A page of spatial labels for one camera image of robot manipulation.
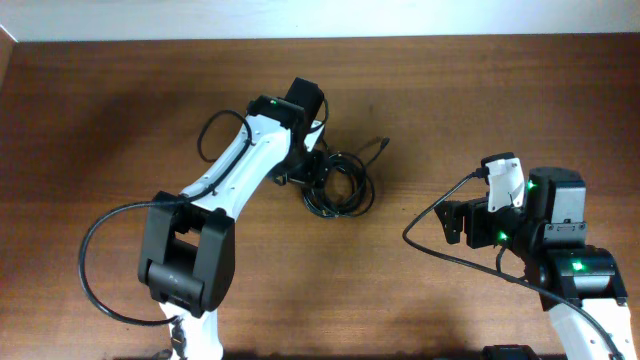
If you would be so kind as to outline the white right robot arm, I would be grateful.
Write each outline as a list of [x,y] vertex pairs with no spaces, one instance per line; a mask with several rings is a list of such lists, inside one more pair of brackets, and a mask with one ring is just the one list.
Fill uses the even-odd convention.
[[445,238],[498,246],[524,264],[570,359],[634,359],[631,312],[613,255],[586,242],[586,185],[576,171],[484,170],[483,198],[435,207]]

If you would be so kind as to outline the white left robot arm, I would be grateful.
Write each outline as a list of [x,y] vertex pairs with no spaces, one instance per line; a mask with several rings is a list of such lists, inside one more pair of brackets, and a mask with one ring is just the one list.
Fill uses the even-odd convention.
[[173,359],[220,359],[217,309],[235,273],[235,226],[266,177],[298,171],[323,126],[320,87],[296,78],[284,97],[261,95],[229,147],[179,194],[160,191],[148,211],[138,279],[168,323]]

